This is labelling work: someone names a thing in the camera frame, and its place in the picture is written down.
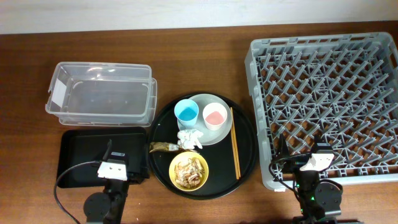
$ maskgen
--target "dish rack grid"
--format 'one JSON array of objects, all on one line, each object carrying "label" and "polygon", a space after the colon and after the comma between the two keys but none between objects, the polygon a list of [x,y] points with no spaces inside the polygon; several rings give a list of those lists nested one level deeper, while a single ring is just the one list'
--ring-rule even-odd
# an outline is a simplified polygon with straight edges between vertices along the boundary
[{"label": "dish rack grid", "polygon": [[[245,64],[264,185],[284,188],[268,172],[280,134],[291,154],[308,151],[315,135],[332,145],[321,178],[398,180],[397,59],[387,33],[254,40]],[[283,180],[281,166],[272,169]]]}]

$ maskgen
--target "crumpled tissue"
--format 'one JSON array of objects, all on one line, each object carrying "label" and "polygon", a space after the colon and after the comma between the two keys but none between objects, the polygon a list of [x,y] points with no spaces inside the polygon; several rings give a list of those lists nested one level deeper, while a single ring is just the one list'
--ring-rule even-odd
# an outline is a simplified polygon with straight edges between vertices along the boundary
[{"label": "crumpled tissue", "polygon": [[203,149],[198,140],[202,136],[203,133],[197,129],[182,130],[177,133],[177,137],[179,138],[177,144],[183,149],[194,149],[195,146]]}]

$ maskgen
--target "white wall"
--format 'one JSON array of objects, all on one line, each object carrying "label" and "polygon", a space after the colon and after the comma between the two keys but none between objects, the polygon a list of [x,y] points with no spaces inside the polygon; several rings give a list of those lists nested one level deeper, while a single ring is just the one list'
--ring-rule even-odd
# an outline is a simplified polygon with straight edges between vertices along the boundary
[{"label": "white wall", "polygon": [[0,0],[0,34],[398,20],[398,0]]}]

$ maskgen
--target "clear plastic container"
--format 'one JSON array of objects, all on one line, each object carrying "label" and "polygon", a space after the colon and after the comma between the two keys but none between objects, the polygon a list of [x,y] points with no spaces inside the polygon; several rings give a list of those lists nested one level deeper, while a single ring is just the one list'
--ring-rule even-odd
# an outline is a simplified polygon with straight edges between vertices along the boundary
[{"label": "clear plastic container", "polygon": [[148,65],[61,62],[46,112],[66,125],[143,126],[152,123],[157,84]]}]

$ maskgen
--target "chopsticks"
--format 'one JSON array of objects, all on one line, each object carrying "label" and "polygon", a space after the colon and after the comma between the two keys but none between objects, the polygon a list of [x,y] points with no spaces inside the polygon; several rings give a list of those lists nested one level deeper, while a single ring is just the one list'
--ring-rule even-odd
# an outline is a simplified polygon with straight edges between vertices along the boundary
[{"label": "chopsticks", "polygon": [[233,154],[234,154],[236,179],[239,180],[241,178],[241,167],[239,165],[238,145],[236,144],[234,112],[233,112],[232,107],[231,107],[231,115],[232,115],[232,128],[231,128],[232,150],[233,150]]}]

